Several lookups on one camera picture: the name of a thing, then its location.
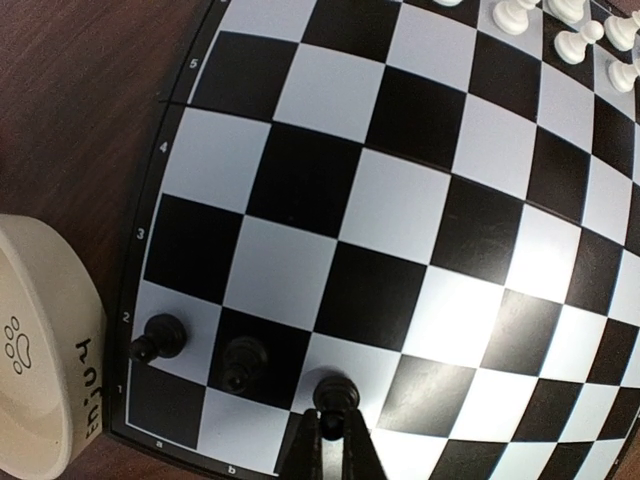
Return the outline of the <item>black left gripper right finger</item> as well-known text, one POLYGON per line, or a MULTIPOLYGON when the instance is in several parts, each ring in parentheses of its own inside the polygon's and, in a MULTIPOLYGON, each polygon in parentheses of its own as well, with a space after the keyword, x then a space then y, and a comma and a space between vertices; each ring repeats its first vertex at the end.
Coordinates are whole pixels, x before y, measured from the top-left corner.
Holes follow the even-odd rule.
POLYGON ((358 409, 344 416, 342 478, 346 480, 386 480, 364 418, 358 409))

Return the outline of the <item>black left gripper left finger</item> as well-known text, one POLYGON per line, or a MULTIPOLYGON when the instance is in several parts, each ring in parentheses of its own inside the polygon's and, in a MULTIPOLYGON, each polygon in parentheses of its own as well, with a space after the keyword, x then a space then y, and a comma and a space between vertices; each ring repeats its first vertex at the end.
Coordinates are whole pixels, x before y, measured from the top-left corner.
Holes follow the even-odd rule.
POLYGON ((319 412, 291 413, 275 472, 279 479, 322 479, 322 437, 319 412))

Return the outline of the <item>black pawn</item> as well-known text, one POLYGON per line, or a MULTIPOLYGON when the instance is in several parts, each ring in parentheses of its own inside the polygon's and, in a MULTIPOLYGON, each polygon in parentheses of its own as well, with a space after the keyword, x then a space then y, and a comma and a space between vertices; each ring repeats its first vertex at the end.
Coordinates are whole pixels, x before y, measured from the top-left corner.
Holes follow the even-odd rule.
POLYGON ((157 358, 174 358, 186 343, 183 323, 171 314, 158 314, 147 321, 143 334, 131 342, 129 357, 144 364, 157 358))
POLYGON ((223 354, 222 389, 231 394, 244 392, 267 365, 267 349, 259 339, 251 336, 233 339, 223 354))
POLYGON ((322 437, 336 441, 344 435, 344 418, 347 411, 360 404, 360 393, 355 383, 342 375, 322 379, 315 387, 313 403, 320 412, 322 437))

